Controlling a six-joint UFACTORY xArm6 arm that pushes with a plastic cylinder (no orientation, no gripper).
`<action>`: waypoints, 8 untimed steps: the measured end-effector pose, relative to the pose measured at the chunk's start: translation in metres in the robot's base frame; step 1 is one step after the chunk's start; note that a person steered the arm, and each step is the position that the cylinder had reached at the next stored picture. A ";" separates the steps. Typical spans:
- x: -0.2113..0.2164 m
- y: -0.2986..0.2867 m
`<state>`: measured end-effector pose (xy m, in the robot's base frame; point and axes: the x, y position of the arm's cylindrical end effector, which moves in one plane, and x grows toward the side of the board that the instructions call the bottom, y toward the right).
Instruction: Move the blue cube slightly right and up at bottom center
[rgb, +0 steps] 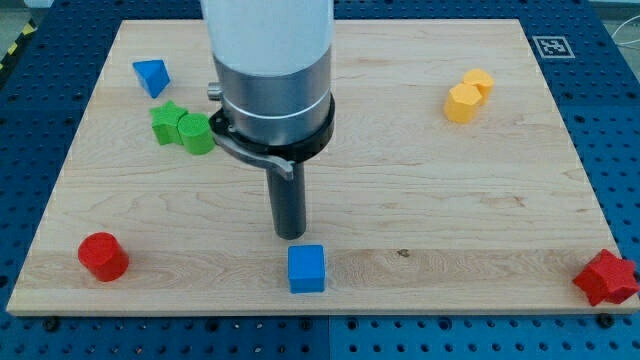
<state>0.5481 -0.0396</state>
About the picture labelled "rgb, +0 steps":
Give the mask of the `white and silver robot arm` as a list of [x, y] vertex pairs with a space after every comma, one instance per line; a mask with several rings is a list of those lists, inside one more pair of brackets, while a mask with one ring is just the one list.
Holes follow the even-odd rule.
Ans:
[[215, 141], [235, 158], [295, 177], [332, 116], [330, 0], [205, 0], [221, 103]]

